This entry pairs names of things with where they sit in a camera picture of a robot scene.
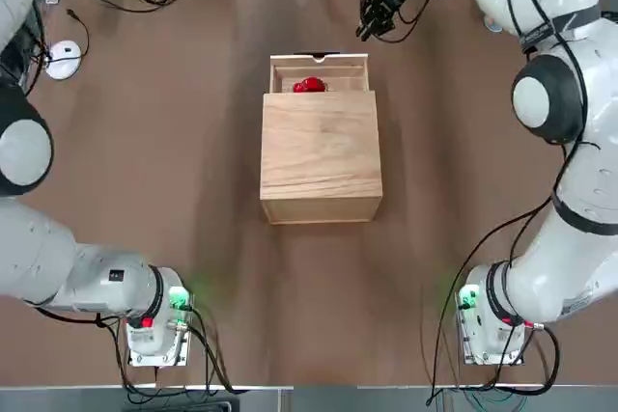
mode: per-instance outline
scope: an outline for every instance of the table surface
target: table surface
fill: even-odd
[[[182,0],[155,14],[62,0],[46,18],[49,41],[84,41],[64,8],[88,25],[91,48],[73,78],[44,76],[32,94],[56,159],[23,201],[80,242],[177,269],[210,308],[237,385],[429,384],[455,272],[487,230],[546,197],[560,163],[512,113],[524,63],[516,40],[489,33],[471,0],[432,2],[400,45],[354,36],[358,0]],[[371,223],[272,227],[260,206],[269,55],[307,50],[369,53],[384,191]],[[515,232],[492,239],[473,264],[504,259]],[[556,324],[559,383],[618,383],[618,355],[606,348],[615,310],[608,298]],[[11,322],[1,385],[119,384],[105,331],[6,298],[0,314]],[[451,316],[446,325],[455,364]],[[542,382],[538,359],[531,350],[504,381]],[[189,364],[159,379],[199,384],[196,343]],[[153,380],[151,370],[137,375]],[[451,368],[440,354],[438,383],[491,376]]]

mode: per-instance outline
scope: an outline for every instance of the wooden box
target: wooden box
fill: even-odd
[[[293,94],[319,77],[325,93]],[[370,221],[382,197],[367,55],[274,56],[264,95],[260,200],[271,224]]]

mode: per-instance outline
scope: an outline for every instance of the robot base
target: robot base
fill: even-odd
[[[460,332],[463,359],[466,364],[498,365],[512,327],[498,319],[485,293],[489,268],[477,266],[470,272],[466,284],[456,294],[457,325]],[[517,326],[509,341],[502,363],[512,364],[520,355],[524,338],[523,324]],[[523,364],[519,358],[517,365]]]
[[[188,360],[189,333],[179,327],[186,322],[186,311],[179,308],[190,304],[189,293],[175,271],[167,267],[158,271],[163,278],[163,299],[158,313],[149,319],[150,326],[126,325],[128,363],[134,367],[185,366]]]

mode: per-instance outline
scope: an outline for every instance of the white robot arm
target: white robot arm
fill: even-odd
[[[32,8],[33,0],[0,0],[0,61]],[[13,198],[45,179],[53,154],[44,119],[19,83],[0,73],[0,295],[47,310],[125,317],[133,365],[185,363],[188,335],[177,322],[190,298],[176,272],[135,253],[75,243],[69,229]]]
[[[405,1],[364,0],[357,36],[391,30]],[[537,0],[550,24],[533,0],[476,2],[522,49],[535,47],[513,107],[531,133],[569,152],[523,256],[473,268],[458,293],[465,361],[501,364],[518,358],[524,320],[552,322],[618,289],[618,25],[601,18],[599,0]]]

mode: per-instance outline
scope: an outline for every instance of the green indicator light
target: green indicator light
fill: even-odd
[[[189,292],[183,287],[171,287],[170,306],[174,309],[189,306]]]

